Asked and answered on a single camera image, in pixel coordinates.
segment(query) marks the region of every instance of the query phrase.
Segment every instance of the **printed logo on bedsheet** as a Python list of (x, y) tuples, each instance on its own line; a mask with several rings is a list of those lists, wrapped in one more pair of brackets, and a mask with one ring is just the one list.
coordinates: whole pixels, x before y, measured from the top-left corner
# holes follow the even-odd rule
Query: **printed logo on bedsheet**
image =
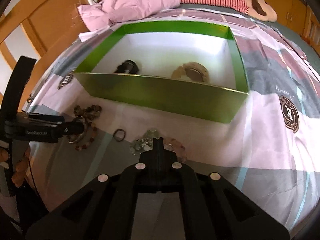
[(65, 77), (62, 78), (62, 80), (60, 81), (59, 85), (58, 85), (58, 89), (63, 88), (64, 86), (68, 85), (73, 79), (73, 74), (69, 73), (68, 75), (66, 75)]
[(297, 108), (284, 96), (281, 96), (279, 100), (285, 126), (291, 129), (293, 133), (296, 133), (299, 129), (299, 115)]

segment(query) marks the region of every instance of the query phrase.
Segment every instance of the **bed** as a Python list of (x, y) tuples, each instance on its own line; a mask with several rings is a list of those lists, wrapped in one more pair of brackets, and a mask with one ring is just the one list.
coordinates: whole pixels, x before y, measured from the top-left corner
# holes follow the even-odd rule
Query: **bed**
[[(99, 174), (116, 175), (137, 163), (138, 157), (129, 151), (130, 142), (146, 130), (157, 128), (165, 137), (176, 138), (184, 145), (186, 164), (196, 172), (220, 173), (295, 236), (319, 200), (318, 55), (288, 28), (255, 21), (232, 9), (183, 4), (144, 20), (159, 19), (228, 25), (235, 35), (248, 78), (250, 94), (245, 104), (230, 124), (222, 124), (93, 98), (76, 78), (59, 89), (59, 84), (112, 30), (83, 43), (70, 36), (68, 41), (72, 45), (65, 51), (48, 50), (37, 63), (36, 70), (42, 69), (37, 78), (42, 78), (37, 80), (33, 100), (24, 110), (63, 115), (67, 120), (73, 119), (75, 105), (100, 105), (103, 111), (97, 121), (95, 142), (85, 151), (76, 151), (66, 138), (57, 144), (30, 143), (33, 175), (48, 210)], [(46, 62), (45, 57), (56, 58), (48, 70), (39, 67)], [(31, 91), (27, 89), (24, 96)], [(284, 124), (281, 96), (297, 108), (300, 124), (296, 133)], [(118, 128), (127, 133), (120, 143), (112, 137)], [(157, 201), (160, 205), (148, 221), (149, 226), (157, 226), (136, 239), (151, 239), (158, 227), (170, 223), (170, 219), (163, 220), (161, 216), (157, 219), (157, 215), (172, 209), (172, 202)]]

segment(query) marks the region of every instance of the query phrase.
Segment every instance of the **pink pillow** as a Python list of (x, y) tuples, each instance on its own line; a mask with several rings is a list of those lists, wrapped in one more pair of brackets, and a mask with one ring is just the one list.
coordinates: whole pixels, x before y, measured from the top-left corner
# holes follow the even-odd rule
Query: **pink pillow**
[(80, 5), (78, 11), (87, 28), (95, 31), (113, 23), (143, 19), (179, 5), (180, 0), (103, 0), (96, 5)]

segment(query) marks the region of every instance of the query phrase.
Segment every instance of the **bracelet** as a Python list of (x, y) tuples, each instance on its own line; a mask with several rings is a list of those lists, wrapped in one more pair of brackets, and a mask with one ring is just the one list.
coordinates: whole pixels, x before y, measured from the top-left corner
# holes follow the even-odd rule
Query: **bracelet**
[(69, 141), (69, 143), (78, 143), (78, 142), (80, 142), (82, 139), (83, 139), (83, 137), (86, 135), (86, 133), (87, 133), (87, 129), (88, 129), (88, 122), (87, 122), (87, 120), (83, 117), (83, 116), (81, 116), (81, 115), (78, 115), (76, 118), (74, 118), (73, 120), (72, 120), (73, 122), (82, 122), (83, 123), (83, 125), (84, 125), (84, 131), (83, 131), (83, 133), (82, 134), (79, 134), (79, 135), (67, 135), (67, 138), (68, 138), (68, 141)]
[(91, 135), (90, 139), (84, 145), (82, 145), (82, 146), (76, 145), (76, 151), (85, 150), (90, 146), (91, 143), (94, 142), (94, 138), (96, 138), (96, 136), (98, 134), (97, 133), (98, 129), (96, 128), (96, 124), (94, 122), (89, 122), (88, 127), (92, 128), (92, 135)]
[[(122, 138), (119, 137), (119, 139), (118, 139), (118, 137), (116, 137), (116, 135), (117, 135), (117, 133), (119, 133), (119, 132), (123, 132), (123, 137), (122, 137)], [(125, 130), (123, 130), (123, 129), (117, 129), (117, 130), (113, 133), (113, 138), (114, 138), (117, 142), (122, 142), (122, 141), (124, 140), (124, 138), (125, 138)]]

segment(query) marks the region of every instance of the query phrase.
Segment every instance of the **finger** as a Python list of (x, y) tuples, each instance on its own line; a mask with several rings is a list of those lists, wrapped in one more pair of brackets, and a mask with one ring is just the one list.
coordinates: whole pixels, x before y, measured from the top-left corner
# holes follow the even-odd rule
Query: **finger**
[(20, 187), (23, 184), (25, 172), (16, 172), (13, 174), (11, 180), (16, 185), (16, 187)]
[(9, 154), (6, 150), (0, 148), (0, 162), (5, 162), (9, 159)]
[(21, 172), (21, 171), (25, 172), (28, 168), (28, 158), (26, 156), (23, 156), (22, 160), (17, 162), (15, 168), (17, 172)]
[(31, 152), (31, 149), (30, 149), (30, 145), (28, 146), (28, 149), (26, 149), (24, 155), (27, 157), (27, 158), (30, 158), (30, 152)]

